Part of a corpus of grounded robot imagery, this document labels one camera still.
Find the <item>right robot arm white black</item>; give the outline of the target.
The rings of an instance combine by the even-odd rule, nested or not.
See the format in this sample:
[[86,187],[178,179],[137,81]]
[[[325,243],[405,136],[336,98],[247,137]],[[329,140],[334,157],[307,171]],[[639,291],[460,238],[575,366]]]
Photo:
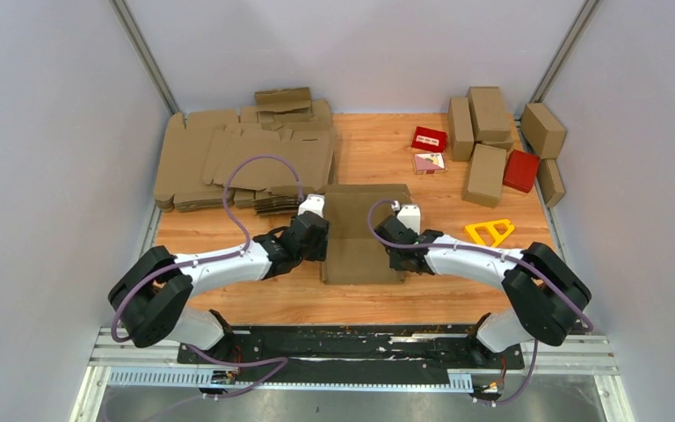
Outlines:
[[525,249],[481,246],[438,230],[417,233],[396,216],[374,226],[374,236],[394,270],[455,276],[504,292],[511,307],[482,316],[468,335],[467,355],[478,367],[529,340],[561,345],[592,299],[590,289],[542,243]]

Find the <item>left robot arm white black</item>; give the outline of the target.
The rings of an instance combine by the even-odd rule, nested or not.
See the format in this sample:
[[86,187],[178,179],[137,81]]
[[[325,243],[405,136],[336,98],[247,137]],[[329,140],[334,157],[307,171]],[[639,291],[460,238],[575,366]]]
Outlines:
[[172,340],[223,363],[234,352],[228,324],[216,311],[190,307],[189,300],[230,284],[290,273],[304,261],[325,260],[329,227],[320,215],[306,211],[287,226],[225,250],[174,255],[155,246],[111,288],[108,301],[135,346]]

